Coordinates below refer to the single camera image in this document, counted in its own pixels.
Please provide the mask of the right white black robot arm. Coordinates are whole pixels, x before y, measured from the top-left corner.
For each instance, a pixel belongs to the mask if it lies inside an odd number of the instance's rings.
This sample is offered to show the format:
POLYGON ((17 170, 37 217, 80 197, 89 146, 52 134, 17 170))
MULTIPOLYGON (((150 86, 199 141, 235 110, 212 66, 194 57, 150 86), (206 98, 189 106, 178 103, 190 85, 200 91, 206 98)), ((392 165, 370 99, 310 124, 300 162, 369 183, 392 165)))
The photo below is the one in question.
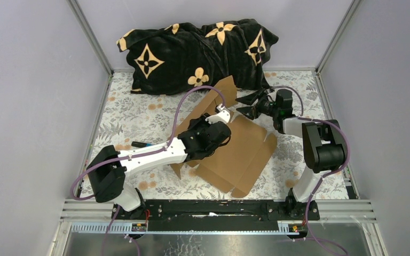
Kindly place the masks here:
POLYGON ((297 220, 306 213, 306 206, 311 204, 323 179, 347 166, 350 148, 338 121, 295 115, 294 95, 298 92, 289 86, 274 86, 236 98, 236 102, 244 105, 237 111, 248 119, 269 116, 277 132, 302 139, 306 167, 290 189, 285 205, 287 217, 297 220))

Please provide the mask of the brown cardboard box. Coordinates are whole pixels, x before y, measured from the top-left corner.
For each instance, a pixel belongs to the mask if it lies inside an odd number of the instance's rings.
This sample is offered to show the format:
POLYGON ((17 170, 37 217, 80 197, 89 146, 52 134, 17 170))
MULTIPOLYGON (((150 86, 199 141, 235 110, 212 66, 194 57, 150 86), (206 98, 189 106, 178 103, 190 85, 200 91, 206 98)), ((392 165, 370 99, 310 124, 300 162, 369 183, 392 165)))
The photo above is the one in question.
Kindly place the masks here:
MULTIPOLYGON (((226 107, 236 105, 237 88, 232 76, 227 76, 214 86, 221 91, 226 100, 226 107)), ((210 90, 205 97, 191 110, 188 116, 177 126, 176 135, 186 131, 190 120, 203 113, 215 114, 217 104, 222 99, 217 92, 210 90)), ((173 171, 181 179, 180 169, 192 167, 195 174, 220 191, 235 198, 246 197, 267 166, 277 148, 277 137, 265 128, 255 124, 236 111, 231 110, 231 138, 227 145, 216 149, 215 153, 203 160, 171 164, 173 171)))

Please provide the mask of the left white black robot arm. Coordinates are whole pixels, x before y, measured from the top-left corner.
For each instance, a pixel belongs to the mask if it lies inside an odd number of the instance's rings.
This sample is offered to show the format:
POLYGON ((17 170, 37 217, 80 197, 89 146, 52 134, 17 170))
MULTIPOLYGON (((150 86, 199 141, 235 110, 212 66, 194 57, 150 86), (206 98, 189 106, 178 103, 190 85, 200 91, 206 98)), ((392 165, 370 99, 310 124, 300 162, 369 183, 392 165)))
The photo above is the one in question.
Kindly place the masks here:
POLYGON ((113 202, 131 219, 140 218, 144 214, 142 198, 136 188, 126 183, 126 177, 159 166, 211 156, 229 142, 231 130, 227 124, 230 119, 226 109, 214 115, 205 113, 190 120, 187 130, 171 142, 130 151, 118 151, 113 145, 104 147, 87 168, 95 201, 113 202))

